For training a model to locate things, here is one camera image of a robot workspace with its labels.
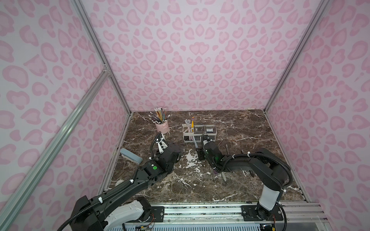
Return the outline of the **grey blue toothbrush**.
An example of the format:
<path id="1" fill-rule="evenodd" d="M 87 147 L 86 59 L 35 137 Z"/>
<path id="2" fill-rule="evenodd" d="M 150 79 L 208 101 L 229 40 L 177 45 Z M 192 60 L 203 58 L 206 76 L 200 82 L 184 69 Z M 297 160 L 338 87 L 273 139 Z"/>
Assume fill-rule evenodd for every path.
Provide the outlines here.
<path id="1" fill-rule="evenodd" d="M 193 134 L 192 138 L 193 138 L 193 142 L 195 144 L 195 148 L 197 150 L 198 149 L 198 144 L 197 144 L 197 141 L 196 141 L 196 138 L 195 138 L 195 135 L 194 134 Z"/>

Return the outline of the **pink toothbrush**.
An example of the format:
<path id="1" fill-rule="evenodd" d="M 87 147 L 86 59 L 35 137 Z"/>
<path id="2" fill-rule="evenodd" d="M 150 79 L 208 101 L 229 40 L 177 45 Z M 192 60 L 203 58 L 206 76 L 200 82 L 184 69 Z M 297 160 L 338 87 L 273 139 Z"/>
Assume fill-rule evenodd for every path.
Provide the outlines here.
<path id="1" fill-rule="evenodd" d="M 190 119 L 187 120 L 187 126 L 188 126 L 189 133 L 192 133 L 193 131 L 192 131 L 191 120 Z M 190 135 L 189 136 L 189 139 L 192 141 L 193 140 L 193 136 Z"/>

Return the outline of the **light blue toothbrush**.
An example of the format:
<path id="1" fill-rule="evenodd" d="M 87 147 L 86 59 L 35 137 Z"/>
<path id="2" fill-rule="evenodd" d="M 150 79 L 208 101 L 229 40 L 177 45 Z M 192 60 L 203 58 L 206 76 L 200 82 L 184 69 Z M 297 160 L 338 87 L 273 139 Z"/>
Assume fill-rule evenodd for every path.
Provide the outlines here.
<path id="1" fill-rule="evenodd" d="M 190 133 L 190 132 L 191 132 L 191 128 L 190 128 L 190 120 L 189 120 L 189 119 L 186 119 L 186 120 L 185 120 L 185 123 L 186 123 L 186 125 L 187 125 L 188 133 Z"/>

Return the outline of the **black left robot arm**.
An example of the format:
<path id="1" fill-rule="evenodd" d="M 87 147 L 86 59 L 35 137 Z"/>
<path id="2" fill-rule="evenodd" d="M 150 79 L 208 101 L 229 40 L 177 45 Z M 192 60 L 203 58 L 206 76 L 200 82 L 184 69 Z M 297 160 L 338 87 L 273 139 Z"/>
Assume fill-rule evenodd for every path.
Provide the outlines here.
<path id="1" fill-rule="evenodd" d="M 173 172 L 181 159 L 181 148 L 168 143 L 159 132 L 150 146 L 151 159 L 139 166 L 133 176 L 91 199 L 83 196 L 77 200 L 70 218 L 58 228 L 67 226 L 73 231 L 104 231 L 108 229 L 108 217 L 112 212 L 137 193 L 160 182 Z"/>

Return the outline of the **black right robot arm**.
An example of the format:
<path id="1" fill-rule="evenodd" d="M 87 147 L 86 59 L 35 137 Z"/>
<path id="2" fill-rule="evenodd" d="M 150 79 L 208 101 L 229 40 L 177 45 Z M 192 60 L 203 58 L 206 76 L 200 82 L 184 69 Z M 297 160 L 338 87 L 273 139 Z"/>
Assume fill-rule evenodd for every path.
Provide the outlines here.
<path id="1" fill-rule="evenodd" d="M 263 190 L 256 206 L 260 213 L 271 212 L 284 190 L 293 183 L 288 164 L 266 148 L 256 153 L 225 156 L 208 135 L 203 134 L 200 141 L 199 159 L 207 160 L 215 172 L 251 171 L 262 181 Z"/>

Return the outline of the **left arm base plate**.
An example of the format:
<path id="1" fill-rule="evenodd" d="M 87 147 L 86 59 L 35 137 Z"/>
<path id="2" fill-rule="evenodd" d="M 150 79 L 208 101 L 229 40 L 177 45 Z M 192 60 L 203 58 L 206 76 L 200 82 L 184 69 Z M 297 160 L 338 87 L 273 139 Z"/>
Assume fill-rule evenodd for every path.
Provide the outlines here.
<path id="1" fill-rule="evenodd" d="M 144 212 L 143 222 L 163 222 L 165 214 L 165 207 L 151 207 Z"/>

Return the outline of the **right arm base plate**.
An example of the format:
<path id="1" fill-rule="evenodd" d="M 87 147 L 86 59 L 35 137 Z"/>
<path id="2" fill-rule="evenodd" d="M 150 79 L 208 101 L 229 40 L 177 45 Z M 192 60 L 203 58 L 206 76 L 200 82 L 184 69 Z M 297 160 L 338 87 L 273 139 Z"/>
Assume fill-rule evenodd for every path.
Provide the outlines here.
<path id="1" fill-rule="evenodd" d="M 241 215 L 244 221 L 283 221 L 284 216 L 279 206 L 274 206 L 272 211 L 266 210 L 258 205 L 241 206 Z"/>

